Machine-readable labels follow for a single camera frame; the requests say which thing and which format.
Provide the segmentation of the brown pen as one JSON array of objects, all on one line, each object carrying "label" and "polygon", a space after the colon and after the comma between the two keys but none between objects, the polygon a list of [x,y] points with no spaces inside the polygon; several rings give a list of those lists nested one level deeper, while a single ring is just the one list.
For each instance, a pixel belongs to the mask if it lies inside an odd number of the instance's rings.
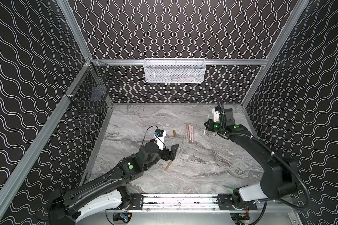
[{"label": "brown pen", "polygon": [[173,161],[171,160],[168,165],[166,166],[164,171],[168,171],[168,169],[170,168],[170,166],[172,165]]}]

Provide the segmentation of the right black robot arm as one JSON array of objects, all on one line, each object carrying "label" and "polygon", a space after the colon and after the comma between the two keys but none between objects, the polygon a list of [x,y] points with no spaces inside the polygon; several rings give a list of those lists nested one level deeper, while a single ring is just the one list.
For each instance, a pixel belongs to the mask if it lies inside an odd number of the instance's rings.
[{"label": "right black robot arm", "polygon": [[234,193],[239,200],[274,200],[292,194],[300,189],[298,171],[293,160],[280,159],[263,142],[255,138],[242,124],[237,124],[232,109],[215,107],[213,119],[204,123],[206,131],[215,132],[248,152],[262,167],[263,175],[259,183],[238,188]]}]

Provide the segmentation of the aluminium corner post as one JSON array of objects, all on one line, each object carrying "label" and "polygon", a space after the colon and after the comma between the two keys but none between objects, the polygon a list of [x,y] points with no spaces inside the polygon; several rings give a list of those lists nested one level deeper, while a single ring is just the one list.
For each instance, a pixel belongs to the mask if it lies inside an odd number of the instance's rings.
[{"label": "aluminium corner post", "polygon": [[67,0],[58,0],[57,4],[62,12],[62,14],[65,17],[65,20],[68,24],[68,27],[70,28],[73,37],[75,41],[77,42],[79,49],[81,51],[81,54],[85,58],[92,58],[92,54],[88,48],[88,45],[83,37],[83,34],[81,32],[80,26],[74,16],[74,12],[72,8],[70,7],[69,1]]},{"label": "aluminium corner post", "polygon": [[295,27],[296,23],[298,22],[301,14],[306,9],[309,0],[300,0],[297,1],[294,9],[291,11],[286,23],[284,24],[278,38],[276,39],[275,43],[273,44],[268,56],[266,57],[266,64],[261,66],[256,75],[253,83],[251,84],[246,96],[244,97],[241,105],[244,109],[249,105],[251,98],[253,97],[255,91],[258,89],[260,83],[264,79],[268,69],[273,64],[274,60],[277,58],[281,48],[287,41],[290,33],[292,32],[293,28]]}]

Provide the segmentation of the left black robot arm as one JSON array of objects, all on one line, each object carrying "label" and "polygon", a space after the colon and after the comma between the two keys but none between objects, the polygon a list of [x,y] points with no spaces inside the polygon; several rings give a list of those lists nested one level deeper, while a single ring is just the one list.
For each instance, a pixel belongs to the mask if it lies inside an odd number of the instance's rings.
[{"label": "left black robot arm", "polygon": [[119,161],[109,172],[91,182],[73,189],[58,188],[49,196],[47,204],[50,225],[74,225],[83,215],[79,210],[92,200],[124,187],[127,183],[141,177],[159,160],[175,160],[178,144],[170,149],[160,150],[154,140],[140,146],[140,150]]}]

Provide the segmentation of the aluminium corner post left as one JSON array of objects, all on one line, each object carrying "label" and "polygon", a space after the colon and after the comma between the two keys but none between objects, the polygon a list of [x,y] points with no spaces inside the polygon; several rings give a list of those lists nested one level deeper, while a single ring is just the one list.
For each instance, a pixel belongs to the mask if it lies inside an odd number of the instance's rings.
[{"label": "aluminium corner post left", "polygon": [[85,58],[92,58],[92,54],[88,48],[88,45],[83,37],[83,34],[81,32],[80,26],[74,16],[74,12],[72,8],[70,7],[69,1],[67,0],[58,0],[57,4],[62,12],[62,14],[65,17],[65,20],[68,24],[68,27],[70,28],[73,37],[75,41],[77,42],[79,49],[81,51],[81,54]]}]

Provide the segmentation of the aluminium horizontal back bar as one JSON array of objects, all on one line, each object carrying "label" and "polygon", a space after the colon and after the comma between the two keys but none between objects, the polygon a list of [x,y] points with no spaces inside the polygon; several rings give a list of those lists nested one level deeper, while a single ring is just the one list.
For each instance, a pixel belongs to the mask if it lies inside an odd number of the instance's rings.
[{"label": "aluminium horizontal back bar", "polygon": [[147,62],[154,65],[167,65],[170,63],[178,63],[184,65],[185,63],[205,63],[207,66],[214,65],[266,65],[266,59],[144,59],[144,60],[93,60],[98,64],[106,64],[110,66],[144,66]]}]

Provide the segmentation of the aluminium corner post right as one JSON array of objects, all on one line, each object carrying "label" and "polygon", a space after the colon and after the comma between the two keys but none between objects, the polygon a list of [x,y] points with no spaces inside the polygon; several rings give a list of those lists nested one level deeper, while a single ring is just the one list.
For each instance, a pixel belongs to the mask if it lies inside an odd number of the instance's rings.
[{"label": "aluminium corner post right", "polygon": [[296,23],[298,22],[301,14],[306,9],[309,0],[300,0],[297,1],[294,9],[291,11],[286,23],[284,24],[278,38],[276,39],[275,43],[273,44],[268,56],[266,57],[266,64],[261,66],[256,75],[253,83],[251,84],[246,96],[244,97],[241,105],[244,109],[249,105],[251,98],[253,97],[255,91],[258,89],[260,83],[264,79],[268,69],[273,64],[274,60],[277,58],[281,48],[287,41],[290,33],[292,32],[293,28],[295,27]]}]

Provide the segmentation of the white pen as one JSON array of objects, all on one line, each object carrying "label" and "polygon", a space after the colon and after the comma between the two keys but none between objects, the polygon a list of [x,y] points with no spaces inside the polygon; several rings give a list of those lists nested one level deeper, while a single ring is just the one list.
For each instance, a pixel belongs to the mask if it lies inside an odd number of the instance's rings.
[{"label": "white pen", "polygon": [[191,124],[188,124],[188,133],[189,133],[189,141],[192,141],[192,129]]}]

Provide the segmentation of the tan pen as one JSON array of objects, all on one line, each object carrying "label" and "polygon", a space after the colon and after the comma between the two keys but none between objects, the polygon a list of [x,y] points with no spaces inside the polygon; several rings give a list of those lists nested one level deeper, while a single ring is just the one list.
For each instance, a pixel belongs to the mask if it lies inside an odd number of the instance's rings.
[{"label": "tan pen", "polygon": [[187,132],[187,139],[190,140],[190,128],[189,128],[188,123],[186,123],[186,132]]}]

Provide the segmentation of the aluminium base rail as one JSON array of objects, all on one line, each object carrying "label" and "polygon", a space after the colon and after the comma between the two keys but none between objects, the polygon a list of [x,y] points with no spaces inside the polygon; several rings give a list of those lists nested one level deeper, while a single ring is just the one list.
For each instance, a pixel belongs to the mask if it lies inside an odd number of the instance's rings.
[{"label": "aluminium base rail", "polygon": [[142,213],[259,213],[264,206],[262,201],[251,201],[248,207],[234,208],[231,194],[132,194],[129,212]]}]

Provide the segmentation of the aluminium left side bar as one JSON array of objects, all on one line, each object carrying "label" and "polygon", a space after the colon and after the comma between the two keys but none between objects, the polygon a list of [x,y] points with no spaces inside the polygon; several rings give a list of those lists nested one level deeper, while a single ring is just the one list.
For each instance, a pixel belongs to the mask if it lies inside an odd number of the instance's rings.
[{"label": "aluminium left side bar", "polygon": [[28,150],[25,152],[18,165],[13,170],[12,174],[9,176],[8,180],[3,185],[3,188],[0,190],[0,220],[4,216],[14,196],[24,182],[27,174],[33,167],[41,151],[44,149],[53,131],[55,130],[56,126],[58,125],[59,121],[66,112],[68,106],[70,105],[70,99],[68,98],[68,96],[75,93],[76,87],[83,79],[90,65],[91,59],[87,58],[84,65],[78,72],[76,78],[71,83],[70,87],[67,89],[62,99],[59,101],[58,105],[51,113],[40,132],[35,137],[34,141],[29,146]]}]

